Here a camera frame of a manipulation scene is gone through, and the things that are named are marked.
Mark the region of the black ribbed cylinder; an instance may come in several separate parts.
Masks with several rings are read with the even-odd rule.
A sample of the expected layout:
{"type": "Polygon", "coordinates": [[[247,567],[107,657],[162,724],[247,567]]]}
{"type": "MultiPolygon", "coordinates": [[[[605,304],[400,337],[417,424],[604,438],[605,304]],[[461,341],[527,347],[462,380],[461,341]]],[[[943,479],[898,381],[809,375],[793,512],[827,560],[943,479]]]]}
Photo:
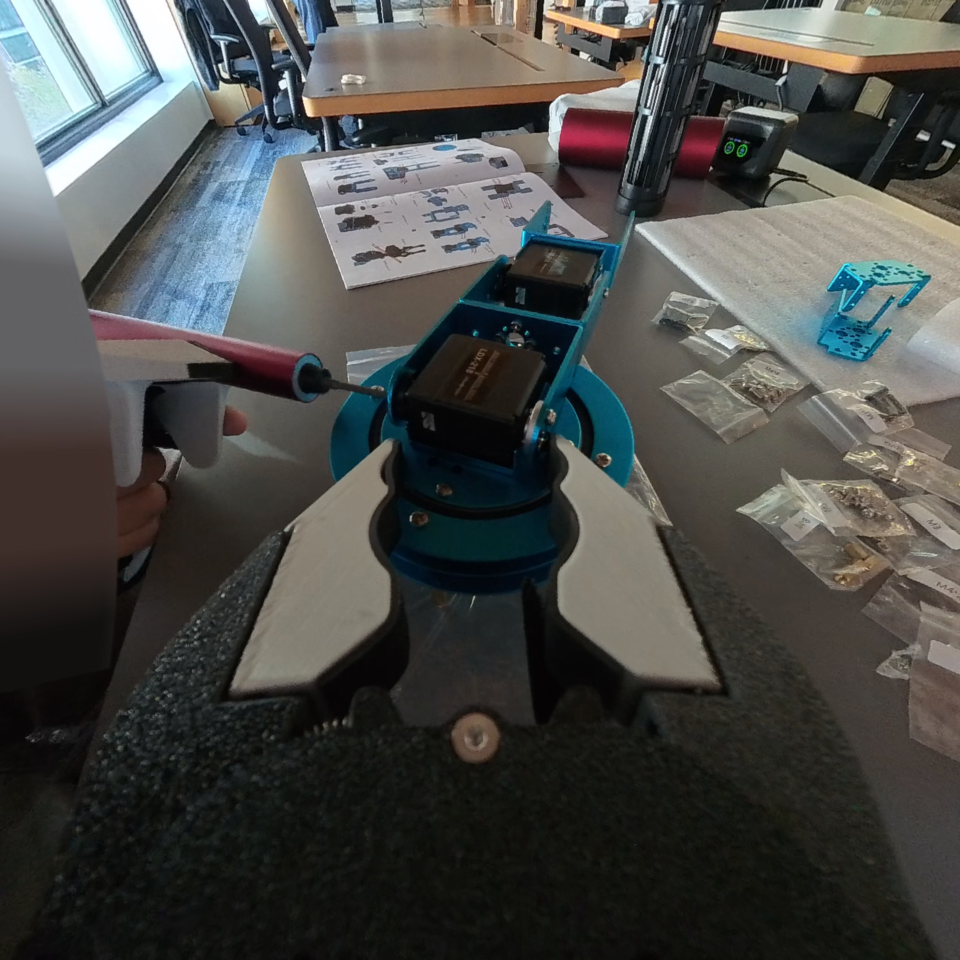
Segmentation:
{"type": "Polygon", "coordinates": [[[663,209],[722,6],[658,3],[618,184],[618,213],[649,217],[663,209]]]}

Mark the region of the white plastic bag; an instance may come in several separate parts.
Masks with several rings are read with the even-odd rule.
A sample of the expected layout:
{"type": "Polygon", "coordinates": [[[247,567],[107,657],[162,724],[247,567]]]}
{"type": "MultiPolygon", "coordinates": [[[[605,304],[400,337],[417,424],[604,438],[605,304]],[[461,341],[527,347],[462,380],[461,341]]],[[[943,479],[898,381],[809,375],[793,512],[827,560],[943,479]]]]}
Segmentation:
{"type": "Polygon", "coordinates": [[[566,113],[570,110],[594,113],[626,114],[632,120],[642,88],[642,80],[627,80],[618,86],[589,93],[564,93],[549,105],[548,142],[554,151],[560,146],[561,130],[566,113]]]}

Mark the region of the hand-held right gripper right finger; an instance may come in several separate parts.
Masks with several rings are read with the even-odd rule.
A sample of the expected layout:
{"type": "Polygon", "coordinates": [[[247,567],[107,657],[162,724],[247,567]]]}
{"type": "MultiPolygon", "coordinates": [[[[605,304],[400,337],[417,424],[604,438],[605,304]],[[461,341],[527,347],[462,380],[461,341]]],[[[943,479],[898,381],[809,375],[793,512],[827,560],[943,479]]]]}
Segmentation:
{"type": "Polygon", "coordinates": [[[653,514],[565,438],[550,440],[548,474],[557,558],[542,586],[522,586],[534,719],[558,717],[574,690],[619,721],[649,691],[723,693],[653,514]]]}

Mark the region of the red cylindrical case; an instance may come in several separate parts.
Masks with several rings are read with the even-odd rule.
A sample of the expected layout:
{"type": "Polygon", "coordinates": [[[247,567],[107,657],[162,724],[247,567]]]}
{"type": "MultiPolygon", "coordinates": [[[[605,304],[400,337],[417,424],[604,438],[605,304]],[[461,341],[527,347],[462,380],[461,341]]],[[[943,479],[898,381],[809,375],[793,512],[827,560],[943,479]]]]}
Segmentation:
{"type": "MultiPolygon", "coordinates": [[[[631,113],[571,107],[560,124],[558,161],[565,166],[620,171],[626,156],[631,113]]],[[[702,180],[721,142],[723,118],[693,116],[681,140],[675,177],[702,180]]]]}

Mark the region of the red electric screwdriver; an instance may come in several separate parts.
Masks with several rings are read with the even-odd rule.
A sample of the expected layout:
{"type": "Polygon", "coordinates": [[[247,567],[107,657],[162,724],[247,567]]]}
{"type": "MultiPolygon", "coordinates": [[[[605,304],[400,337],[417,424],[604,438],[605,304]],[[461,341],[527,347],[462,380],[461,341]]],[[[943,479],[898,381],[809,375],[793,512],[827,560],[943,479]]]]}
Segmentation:
{"type": "Polygon", "coordinates": [[[191,343],[233,366],[230,386],[259,394],[309,403],[331,391],[346,391],[383,400],[382,386],[365,387],[336,380],[313,353],[214,335],[194,329],[89,310],[99,341],[178,340],[191,343]]]}

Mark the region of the window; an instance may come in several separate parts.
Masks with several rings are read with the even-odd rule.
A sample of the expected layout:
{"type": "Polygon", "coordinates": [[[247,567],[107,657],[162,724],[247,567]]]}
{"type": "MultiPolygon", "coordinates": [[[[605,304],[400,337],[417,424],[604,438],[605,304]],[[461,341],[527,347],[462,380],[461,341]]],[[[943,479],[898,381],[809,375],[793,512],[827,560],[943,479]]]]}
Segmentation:
{"type": "Polygon", "coordinates": [[[1,55],[44,164],[162,82],[121,1],[3,1],[1,55]]]}

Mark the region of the blue metal bracket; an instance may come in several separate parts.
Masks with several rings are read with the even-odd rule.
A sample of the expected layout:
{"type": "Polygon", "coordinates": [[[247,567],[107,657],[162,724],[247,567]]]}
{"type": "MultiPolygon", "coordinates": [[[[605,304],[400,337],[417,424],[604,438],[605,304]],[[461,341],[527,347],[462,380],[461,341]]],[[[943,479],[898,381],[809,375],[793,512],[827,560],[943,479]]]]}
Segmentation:
{"type": "Polygon", "coordinates": [[[823,316],[818,346],[828,354],[849,361],[867,361],[892,333],[891,327],[879,328],[883,315],[891,306],[910,305],[930,281],[930,273],[896,259],[843,264],[825,288],[837,297],[823,316]],[[893,287],[902,287],[905,291],[889,294],[870,317],[854,315],[855,308],[872,290],[893,287]]]}

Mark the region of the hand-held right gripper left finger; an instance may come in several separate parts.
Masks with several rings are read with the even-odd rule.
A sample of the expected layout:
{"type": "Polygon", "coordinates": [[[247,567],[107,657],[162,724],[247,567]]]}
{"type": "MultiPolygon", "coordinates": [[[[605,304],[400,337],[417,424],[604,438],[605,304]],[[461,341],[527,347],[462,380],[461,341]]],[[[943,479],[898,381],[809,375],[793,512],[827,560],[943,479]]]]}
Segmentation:
{"type": "Polygon", "coordinates": [[[228,699],[304,699],[345,714],[366,688],[389,693],[410,638],[391,554],[401,535],[402,446],[384,440],[289,526],[228,699]]]}

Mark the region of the blue toy robot arm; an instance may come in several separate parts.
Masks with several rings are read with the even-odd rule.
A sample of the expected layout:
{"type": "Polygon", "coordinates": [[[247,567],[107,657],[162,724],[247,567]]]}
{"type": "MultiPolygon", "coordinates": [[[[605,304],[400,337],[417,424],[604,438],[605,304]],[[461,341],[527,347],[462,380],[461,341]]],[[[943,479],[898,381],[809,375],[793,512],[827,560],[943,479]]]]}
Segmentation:
{"type": "Polygon", "coordinates": [[[398,445],[387,559],[400,574],[464,594],[546,581],[548,445],[570,440],[625,487],[635,440],[619,398],[582,364],[626,251],[547,233],[534,213],[513,257],[493,262],[405,356],[367,378],[383,397],[351,396],[330,440],[341,480],[383,441],[398,445]]]}

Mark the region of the pile of small screw bags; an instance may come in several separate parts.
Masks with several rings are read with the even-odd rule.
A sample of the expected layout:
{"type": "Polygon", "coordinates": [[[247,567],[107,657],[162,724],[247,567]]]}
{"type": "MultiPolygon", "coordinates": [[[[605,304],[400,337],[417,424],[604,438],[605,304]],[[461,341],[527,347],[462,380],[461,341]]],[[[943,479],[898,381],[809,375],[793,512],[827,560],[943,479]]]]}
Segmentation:
{"type": "MultiPolygon", "coordinates": [[[[682,341],[707,355],[756,350],[718,378],[697,370],[661,388],[725,442],[769,422],[808,379],[747,328],[705,330],[714,301],[670,294],[654,321],[693,333],[682,341]]],[[[880,583],[863,614],[900,641],[876,667],[908,682],[908,734],[958,762],[958,469],[949,447],[917,431],[902,396],[878,380],[818,393],[799,411],[843,454],[855,478],[781,481],[737,512],[835,592],[880,583]]]]}

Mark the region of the white instruction manual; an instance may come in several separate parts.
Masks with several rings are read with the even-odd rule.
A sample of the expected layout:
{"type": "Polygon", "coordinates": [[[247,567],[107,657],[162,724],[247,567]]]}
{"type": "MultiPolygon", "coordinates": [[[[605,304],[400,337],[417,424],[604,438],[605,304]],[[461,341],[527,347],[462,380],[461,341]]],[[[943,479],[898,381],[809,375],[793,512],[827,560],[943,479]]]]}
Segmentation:
{"type": "Polygon", "coordinates": [[[546,202],[548,234],[606,236],[515,151],[481,139],[342,150],[302,169],[347,290],[512,257],[546,202]]]}

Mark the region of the person's left hand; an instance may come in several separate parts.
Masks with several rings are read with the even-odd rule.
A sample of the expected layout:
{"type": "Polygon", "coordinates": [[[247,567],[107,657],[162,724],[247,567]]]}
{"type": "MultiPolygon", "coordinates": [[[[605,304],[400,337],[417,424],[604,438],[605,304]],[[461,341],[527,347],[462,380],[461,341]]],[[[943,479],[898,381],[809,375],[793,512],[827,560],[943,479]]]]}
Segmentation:
{"type": "Polygon", "coordinates": [[[116,489],[118,580],[126,586],[146,568],[172,496],[182,455],[171,449],[148,449],[140,472],[116,489]]]}

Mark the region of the grey desk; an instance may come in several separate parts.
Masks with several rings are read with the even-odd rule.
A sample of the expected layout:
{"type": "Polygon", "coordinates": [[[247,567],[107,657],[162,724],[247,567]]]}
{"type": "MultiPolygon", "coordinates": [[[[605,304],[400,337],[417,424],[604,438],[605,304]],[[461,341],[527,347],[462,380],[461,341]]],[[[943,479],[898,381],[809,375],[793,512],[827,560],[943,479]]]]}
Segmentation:
{"type": "MultiPolygon", "coordinates": [[[[412,344],[453,305],[480,266],[344,288],[306,185],[301,159],[282,159],[266,193],[232,301],[226,332],[315,350],[338,373],[347,351],[412,344]]],[[[861,610],[874,588],[829,590],[771,534],[738,514],[780,481],[857,477],[794,396],[767,425],[726,444],[662,392],[701,367],[669,330],[651,323],[670,291],[700,290],[643,236],[633,236],[609,302],[586,350],[594,371],[621,398],[639,461],[668,517],[798,655],[865,763],[896,836],[909,847],[958,834],[958,762],[908,734],[903,680],[876,666],[894,637],[861,610]]],[[[174,502],[106,697],[101,728],[120,710],[167,642],[214,588],[282,522],[331,485],[334,402],[311,405],[243,396],[254,438],[280,450],[256,455],[230,443],[211,470],[183,466],[174,502]]]]}

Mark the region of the black charger with green display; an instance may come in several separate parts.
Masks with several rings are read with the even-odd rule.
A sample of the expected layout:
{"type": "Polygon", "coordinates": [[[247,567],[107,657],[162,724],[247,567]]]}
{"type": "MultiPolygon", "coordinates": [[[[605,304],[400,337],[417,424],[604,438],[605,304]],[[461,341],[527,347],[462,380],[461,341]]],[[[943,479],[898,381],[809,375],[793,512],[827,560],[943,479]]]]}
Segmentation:
{"type": "Polygon", "coordinates": [[[726,116],[712,172],[760,181],[778,168],[799,124],[791,111],[743,106],[726,116]]]}

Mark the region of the white foam sheet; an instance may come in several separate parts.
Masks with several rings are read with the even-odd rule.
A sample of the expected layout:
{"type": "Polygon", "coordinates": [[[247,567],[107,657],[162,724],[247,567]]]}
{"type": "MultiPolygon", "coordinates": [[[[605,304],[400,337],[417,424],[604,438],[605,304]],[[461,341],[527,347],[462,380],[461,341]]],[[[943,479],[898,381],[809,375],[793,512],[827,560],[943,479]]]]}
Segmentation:
{"type": "Polygon", "coordinates": [[[950,238],[855,197],[644,222],[636,231],[822,390],[873,379],[909,406],[958,397],[958,374],[907,349],[958,298],[959,250],[950,238]],[[817,338],[836,299],[828,284],[847,262],[886,259],[931,280],[906,307],[884,314],[878,326],[892,334],[872,358],[827,353],[817,338]]]}

